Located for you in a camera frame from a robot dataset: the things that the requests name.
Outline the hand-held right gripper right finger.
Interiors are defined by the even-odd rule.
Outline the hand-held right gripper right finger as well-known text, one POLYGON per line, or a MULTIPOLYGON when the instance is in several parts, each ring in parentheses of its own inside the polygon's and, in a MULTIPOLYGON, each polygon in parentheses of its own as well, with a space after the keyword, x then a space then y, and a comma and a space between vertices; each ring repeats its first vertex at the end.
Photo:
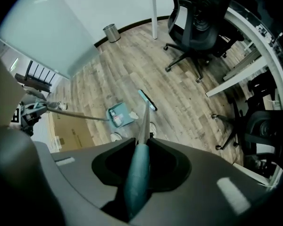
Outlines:
POLYGON ((179 187, 191 173, 188 157, 163 142, 151 138, 149 143, 151 192, 168 192, 179 187))

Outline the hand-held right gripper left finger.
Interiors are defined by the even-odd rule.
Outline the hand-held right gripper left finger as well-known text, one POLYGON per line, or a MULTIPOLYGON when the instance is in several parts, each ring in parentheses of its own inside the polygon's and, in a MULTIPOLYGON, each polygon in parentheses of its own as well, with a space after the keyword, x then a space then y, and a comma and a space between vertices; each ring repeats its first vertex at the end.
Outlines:
POLYGON ((120 186, 125 182, 135 150, 135 138, 118 140, 100 146, 103 152, 92 161, 92 170, 98 179, 108 186, 120 186))

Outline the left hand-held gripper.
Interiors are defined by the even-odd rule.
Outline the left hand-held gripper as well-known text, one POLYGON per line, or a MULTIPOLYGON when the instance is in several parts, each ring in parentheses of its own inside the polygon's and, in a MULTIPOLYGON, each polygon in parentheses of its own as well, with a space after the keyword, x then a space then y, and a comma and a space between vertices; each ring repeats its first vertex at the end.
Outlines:
POLYGON ((17 107, 15 118, 10 122, 11 129, 18 129, 33 136, 33 127, 48 110, 47 105, 40 99, 23 97, 17 107))

